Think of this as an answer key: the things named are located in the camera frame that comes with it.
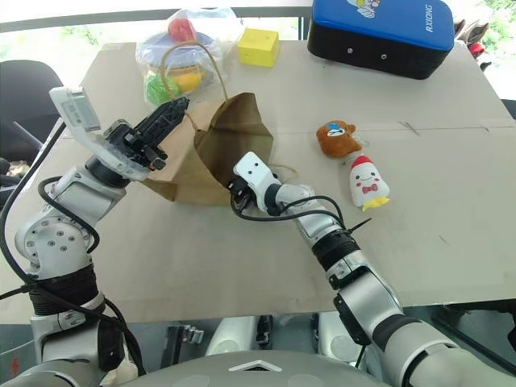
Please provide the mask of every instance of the red hat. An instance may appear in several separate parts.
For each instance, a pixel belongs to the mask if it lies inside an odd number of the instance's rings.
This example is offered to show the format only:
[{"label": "red hat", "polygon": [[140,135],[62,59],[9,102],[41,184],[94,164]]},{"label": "red hat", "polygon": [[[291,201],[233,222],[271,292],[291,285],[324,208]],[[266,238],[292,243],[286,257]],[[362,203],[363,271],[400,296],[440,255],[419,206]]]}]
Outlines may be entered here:
[{"label": "red hat", "polygon": [[372,161],[364,155],[360,155],[357,158],[355,158],[355,161],[353,161],[352,169],[355,168],[357,165],[363,164],[363,163],[371,163]]}]

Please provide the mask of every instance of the black case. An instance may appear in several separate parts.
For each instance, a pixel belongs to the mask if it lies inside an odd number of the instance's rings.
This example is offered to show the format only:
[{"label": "black case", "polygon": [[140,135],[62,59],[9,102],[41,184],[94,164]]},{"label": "black case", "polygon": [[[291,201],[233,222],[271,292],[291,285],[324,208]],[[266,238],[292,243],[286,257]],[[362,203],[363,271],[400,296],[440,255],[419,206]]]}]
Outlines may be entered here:
[{"label": "black case", "polygon": [[[364,5],[377,2],[378,5],[360,8],[353,4],[357,2]],[[453,48],[452,13],[439,0],[387,0],[385,4],[379,4],[379,0],[357,2],[314,0],[308,35],[308,50],[312,54],[425,79]]]}]

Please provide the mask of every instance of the yellow sponge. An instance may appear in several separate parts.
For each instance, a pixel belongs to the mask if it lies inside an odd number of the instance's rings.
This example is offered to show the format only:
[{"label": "yellow sponge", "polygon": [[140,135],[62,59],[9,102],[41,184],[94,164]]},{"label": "yellow sponge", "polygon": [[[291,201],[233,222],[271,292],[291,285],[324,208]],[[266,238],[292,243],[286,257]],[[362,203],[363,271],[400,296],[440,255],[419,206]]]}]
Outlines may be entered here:
[{"label": "yellow sponge", "polygon": [[275,31],[246,28],[237,47],[240,62],[247,65],[273,67],[280,50],[279,35]]}]

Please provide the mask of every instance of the plastic bag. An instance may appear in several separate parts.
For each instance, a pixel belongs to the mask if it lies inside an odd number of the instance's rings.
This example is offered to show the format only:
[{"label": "plastic bag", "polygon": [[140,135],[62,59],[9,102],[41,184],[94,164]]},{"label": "plastic bag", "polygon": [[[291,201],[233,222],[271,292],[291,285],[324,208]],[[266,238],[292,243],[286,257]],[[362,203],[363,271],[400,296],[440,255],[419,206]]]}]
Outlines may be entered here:
[{"label": "plastic bag", "polygon": [[144,76],[145,100],[159,106],[218,82],[211,59],[201,47],[187,44],[169,52],[172,47],[192,39],[210,52],[223,77],[227,77],[223,72],[223,59],[242,31],[243,26],[231,8],[176,12],[167,20],[163,31],[136,48],[136,61]]}]

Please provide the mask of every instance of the green toy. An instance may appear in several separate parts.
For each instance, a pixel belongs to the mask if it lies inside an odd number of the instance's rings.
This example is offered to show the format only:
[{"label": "green toy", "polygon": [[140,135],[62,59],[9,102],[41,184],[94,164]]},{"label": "green toy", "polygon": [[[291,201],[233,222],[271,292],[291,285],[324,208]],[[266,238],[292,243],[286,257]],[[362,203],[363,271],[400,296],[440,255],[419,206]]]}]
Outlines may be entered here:
[{"label": "green toy", "polygon": [[[175,98],[181,96],[179,86],[173,79],[167,77],[167,83]],[[145,94],[147,95],[147,100],[155,106],[159,106],[163,102],[171,99],[161,81],[160,74],[151,73],[147,75],[145,78]]]}]

